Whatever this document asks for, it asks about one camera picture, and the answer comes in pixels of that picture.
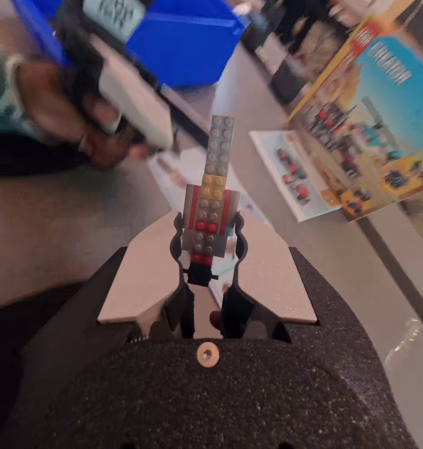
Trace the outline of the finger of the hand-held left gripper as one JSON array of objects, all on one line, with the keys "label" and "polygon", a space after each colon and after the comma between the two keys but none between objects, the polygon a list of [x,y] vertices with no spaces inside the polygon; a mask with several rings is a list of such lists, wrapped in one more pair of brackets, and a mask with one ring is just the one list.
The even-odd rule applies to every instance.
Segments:
[{"label": "finger of the hand-held left gripper", "polygon": [[99,92],[151,145],[171,150],[174,133],[168,105],[125,59],[105,59]]}]

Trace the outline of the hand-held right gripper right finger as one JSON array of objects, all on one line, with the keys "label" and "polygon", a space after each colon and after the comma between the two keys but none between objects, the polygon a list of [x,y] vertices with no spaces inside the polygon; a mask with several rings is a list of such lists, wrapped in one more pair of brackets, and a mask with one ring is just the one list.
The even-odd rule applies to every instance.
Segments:
[{"label": "hand-held right gripper right finger", "polygon": [[288,325],[317,326],[318,317],[288,244],[246,211],[235,218],[237,263],[223,295],[225,339],[290,340]]}]

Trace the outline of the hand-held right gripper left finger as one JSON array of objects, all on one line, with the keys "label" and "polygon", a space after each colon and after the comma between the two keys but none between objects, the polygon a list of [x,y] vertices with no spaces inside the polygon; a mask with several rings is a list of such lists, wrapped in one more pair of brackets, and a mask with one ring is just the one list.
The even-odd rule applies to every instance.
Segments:
[{"label": "hand-held right gripper left finger", "polygon": [[182,223],[182,214],[172,211],[130,242],[99,323],[134,324],[141,340],[194,337],[194,295],[179,261]]}]

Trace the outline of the grey and red lego build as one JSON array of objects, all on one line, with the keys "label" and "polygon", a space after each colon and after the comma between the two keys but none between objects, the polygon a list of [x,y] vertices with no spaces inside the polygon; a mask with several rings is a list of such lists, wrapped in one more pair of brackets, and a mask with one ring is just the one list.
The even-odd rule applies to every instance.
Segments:
[{"label": "grey and red lego build", "polygon": [[[235,119],[213,115],[204,174],[228,177]],[[240,192],[226,188],[222,200],[200,197],[200,185],[187,184],[183,210],[182,250],[190,255],[184,270],[189,284],[208,287],[214,257],[224,258],[227,241],[233,234]]]}]

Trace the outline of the tan square lego plate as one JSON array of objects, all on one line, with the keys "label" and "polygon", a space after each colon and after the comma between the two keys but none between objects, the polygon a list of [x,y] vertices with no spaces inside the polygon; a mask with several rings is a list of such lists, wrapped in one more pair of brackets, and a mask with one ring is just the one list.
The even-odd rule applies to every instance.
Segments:
[{"label": "tan square lego plate", "polygon": [[204,174],[200,188],[200,197],[222,200],[226,185],[226,177]]}]

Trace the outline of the person's left forearm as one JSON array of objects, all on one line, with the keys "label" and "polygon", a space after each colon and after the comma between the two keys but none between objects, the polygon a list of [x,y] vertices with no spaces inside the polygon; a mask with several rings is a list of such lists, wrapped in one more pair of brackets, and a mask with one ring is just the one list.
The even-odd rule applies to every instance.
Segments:
[{"label": "person's left forearm", "polygon": [[18,70],[26,62],[22,54],[0,52],[0,133],[35,138],[18,85]]}]

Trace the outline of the blue plastic bin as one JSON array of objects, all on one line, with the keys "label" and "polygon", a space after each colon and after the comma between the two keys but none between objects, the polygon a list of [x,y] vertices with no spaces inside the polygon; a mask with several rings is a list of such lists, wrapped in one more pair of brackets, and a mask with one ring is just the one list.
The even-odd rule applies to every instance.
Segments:
[{"label": "blue plastic bin", "polygon": [[[59,0],[13,0],[17,16],[43,54],[72,68],[55,35]],[[153,74],[153,82],[171,88],[209,86],[219,81],[247,22],[225,1],[153,1],[126,49]]]}]

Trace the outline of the yellow lego set box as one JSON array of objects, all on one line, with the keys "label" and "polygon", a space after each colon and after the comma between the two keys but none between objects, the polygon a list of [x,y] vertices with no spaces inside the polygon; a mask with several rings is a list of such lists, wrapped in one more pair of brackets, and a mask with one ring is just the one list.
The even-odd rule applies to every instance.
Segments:
[{"label": "yellow lego set box", "polygon": [[348,221],[423,192],[421,12],[376,1],[289,116]]}]

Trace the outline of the person's left hand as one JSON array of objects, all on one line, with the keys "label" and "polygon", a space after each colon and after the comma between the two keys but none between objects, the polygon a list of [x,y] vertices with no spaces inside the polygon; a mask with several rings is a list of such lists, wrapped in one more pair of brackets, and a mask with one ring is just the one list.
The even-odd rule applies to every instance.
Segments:
[{"label": "person's left hand", "polygon": [[80,146],[93,166],[113,168],[127,157],[149,156],[148,145],[132,144],[132,128],[117,137],[86,122],[65,95],[56,66],[33,62],[21,66],[17,77],[22,103],[31,122],[47,135]]}]

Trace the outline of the open instruction booklet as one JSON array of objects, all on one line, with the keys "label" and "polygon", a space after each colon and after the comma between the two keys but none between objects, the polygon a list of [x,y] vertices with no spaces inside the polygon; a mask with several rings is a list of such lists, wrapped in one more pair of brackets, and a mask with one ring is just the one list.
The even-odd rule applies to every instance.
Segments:
[{"label": "open instruction booklet", "polygon": [[[201,147],[184,150],[179,157],[170,153],[161,153],[149,160],[149,167],[158,187],[166,198],[170,209],[182,212],[184,210],[186,185],[199,185],[202,180],[205,153]],[[271,222],[266,218],[258,205],[247,193],[242,183],[233,170],[229,168],[226,188],[240,192],[238,210],[246,210],[270,228]],[[222,306],[224,292],[233,281],[233,271],[237,263],[235,254],[237,238],[230,236],[227,241],[226,255],[224,258],[214,257],[212,273],[218,276],[209,283],[217,305]]]}]

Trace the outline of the closed instruction booklet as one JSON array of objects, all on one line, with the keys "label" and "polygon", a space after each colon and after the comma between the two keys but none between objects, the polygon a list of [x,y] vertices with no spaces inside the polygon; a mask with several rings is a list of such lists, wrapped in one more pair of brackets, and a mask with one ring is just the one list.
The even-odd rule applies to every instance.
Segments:
[{"label": "closed instruction booklet", "polygon": [[249,138],[297,222],[342,209],[345,186],[307,154],[296,132],[250,131]]}]

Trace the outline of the clear plastic bag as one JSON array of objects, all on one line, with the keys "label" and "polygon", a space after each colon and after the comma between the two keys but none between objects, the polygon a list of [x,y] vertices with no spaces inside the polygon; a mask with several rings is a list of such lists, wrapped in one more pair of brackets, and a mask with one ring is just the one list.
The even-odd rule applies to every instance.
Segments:
[{"label": "clear plastic bag", "polygon": [[408,318],[400,339],[388,352],[384,361],[387,371],[423,366],[423,322],[417,318]]}]

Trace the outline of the dark background furniture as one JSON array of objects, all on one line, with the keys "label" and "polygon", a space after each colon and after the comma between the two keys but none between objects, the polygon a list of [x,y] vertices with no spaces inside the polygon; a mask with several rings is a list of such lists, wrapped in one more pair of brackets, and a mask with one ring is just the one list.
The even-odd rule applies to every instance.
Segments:
[{"label": "dark background furniture", "polygon": [[242,44],[271,75],[281,104],[312,84],[347,40],[348,29],[331,15],[330,1],[266,1],[249,7]]}]

